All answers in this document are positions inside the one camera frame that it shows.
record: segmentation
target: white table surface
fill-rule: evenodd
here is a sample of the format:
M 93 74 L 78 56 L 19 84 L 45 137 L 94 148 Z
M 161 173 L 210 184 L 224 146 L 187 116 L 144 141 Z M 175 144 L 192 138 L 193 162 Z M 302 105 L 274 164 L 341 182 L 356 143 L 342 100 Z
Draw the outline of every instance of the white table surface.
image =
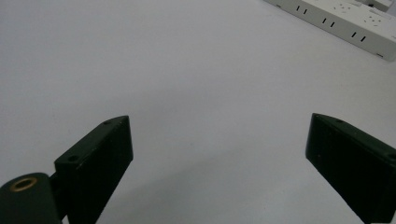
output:
M 314 112 L 396 147 L 396 63 L 260 0 L 0 2 L 0 183 L 129 115 L 98 223 L 361 223 L 304 158 Z

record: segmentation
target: mounting hole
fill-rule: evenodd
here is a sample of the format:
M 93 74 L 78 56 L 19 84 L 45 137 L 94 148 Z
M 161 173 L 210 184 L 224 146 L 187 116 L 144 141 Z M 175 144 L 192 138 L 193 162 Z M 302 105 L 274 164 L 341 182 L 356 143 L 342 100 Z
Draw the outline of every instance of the mounting hole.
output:
M 9 189 L 13 192 L 19 192 L 31 188 L 32 186 L 35 185 L 35 183 L 37 183 L 37 178 L 26 177 L 12 184 Z
M 388 157 L 393 160 L 396 161 L 396 154 L 389 154 Z
M 67 160 L 68 161 L 76 161 L 76 160 L 78 160 L 78 156 L 71 156 Z

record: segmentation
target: outlet socket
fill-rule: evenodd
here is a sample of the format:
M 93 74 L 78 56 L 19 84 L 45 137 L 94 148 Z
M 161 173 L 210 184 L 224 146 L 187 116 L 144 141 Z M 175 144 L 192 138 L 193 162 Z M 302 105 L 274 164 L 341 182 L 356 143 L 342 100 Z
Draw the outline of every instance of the outlet socket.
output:
M 396 59 L 396 18 L 383 11 L 353 0 L 265 1 L 387 61 Z

